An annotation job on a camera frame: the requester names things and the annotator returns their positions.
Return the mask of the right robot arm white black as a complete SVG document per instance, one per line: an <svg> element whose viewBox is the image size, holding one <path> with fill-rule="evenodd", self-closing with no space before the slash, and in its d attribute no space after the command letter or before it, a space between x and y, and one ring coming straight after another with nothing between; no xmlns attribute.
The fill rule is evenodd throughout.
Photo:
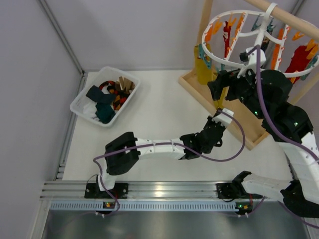
<svg viewBox="0 0 319 239"><path fill-rule="evenodd" d="M284 150L296 179L277 183L250 172L239 175L240 188L244 192L272 197L292 213L303 218L319 216L319 150L314 127L302 108L287 100L293 84L277 70L254 73L239 70L219 72L214 81L207 84L213 100L221 98L228 88L227 101L239 100L262 127Z"/></svg>

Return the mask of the mustard yellow sock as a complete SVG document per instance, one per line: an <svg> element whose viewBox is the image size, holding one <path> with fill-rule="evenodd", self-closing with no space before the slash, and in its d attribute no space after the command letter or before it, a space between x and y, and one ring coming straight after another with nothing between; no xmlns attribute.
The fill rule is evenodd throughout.
<svg viewBox="0 0 319 239"><path fill-rule="evenodd" d="M201 85L207 86L210 81L216 80L218 70L212 63L212 59L203 50L202 44L194 47L195 71L197 80Z"/></svg>

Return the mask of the navy patterned sock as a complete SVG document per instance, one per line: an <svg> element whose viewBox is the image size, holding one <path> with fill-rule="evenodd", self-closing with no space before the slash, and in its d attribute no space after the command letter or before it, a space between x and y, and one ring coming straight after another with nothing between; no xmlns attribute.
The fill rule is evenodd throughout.
<svg viewBox="0 0 319 239"><path fill-rule="evenodd" d="M96 103L110 104L115 99L115 94L104 94L97 86L93 85L87 92L86 97Z"/></svg>

